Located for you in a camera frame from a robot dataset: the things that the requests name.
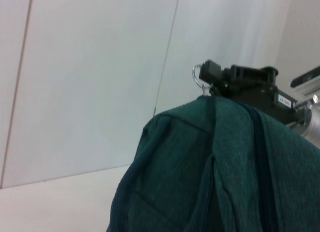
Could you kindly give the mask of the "dark teal insulated lunch bag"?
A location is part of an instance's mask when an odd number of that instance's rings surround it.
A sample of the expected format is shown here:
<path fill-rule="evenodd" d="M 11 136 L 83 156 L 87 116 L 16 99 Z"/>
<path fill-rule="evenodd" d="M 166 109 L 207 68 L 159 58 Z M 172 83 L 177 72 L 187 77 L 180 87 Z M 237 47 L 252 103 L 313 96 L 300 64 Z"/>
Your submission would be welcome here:
<path fill-rule="evenodd" d="M 320 147 L 202 95 L 144 127 L 106 232 L 320 232 Z"/>

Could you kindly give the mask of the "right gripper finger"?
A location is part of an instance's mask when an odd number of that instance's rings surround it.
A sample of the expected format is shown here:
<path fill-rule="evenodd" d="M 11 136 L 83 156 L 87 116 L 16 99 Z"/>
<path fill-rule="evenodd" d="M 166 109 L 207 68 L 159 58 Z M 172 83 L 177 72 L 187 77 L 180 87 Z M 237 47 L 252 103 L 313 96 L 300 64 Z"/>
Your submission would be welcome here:
<path fill-rule="evenodd" d="M 228 83 L 212 83 L 210 85 L 209 93 L 212 96 L 228 97 Z"/>
<path fill-rule="evenodd" d="M 199 79 L 208 84 L 219 85 L 224 81 L 224 72 L 225 70 L 219 64 L 207 60 L 200 67 Z"/>

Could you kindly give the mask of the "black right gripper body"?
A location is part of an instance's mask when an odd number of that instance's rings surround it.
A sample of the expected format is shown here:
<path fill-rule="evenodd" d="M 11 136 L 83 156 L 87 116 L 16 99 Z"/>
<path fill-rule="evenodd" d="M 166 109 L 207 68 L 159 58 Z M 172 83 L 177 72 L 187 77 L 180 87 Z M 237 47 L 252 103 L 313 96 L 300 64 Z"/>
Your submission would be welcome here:
<path fill-rule="evenodd" d="M 233 65 L 224 69 L 224 82 L 228 83 L 228 97 L 251 105 L 282 124 L 294 127 L 308 124 L 312 117 L 310 102 L 294 107 L 297 100 L 276 86 L 277 69 L 254 69 Z"/>

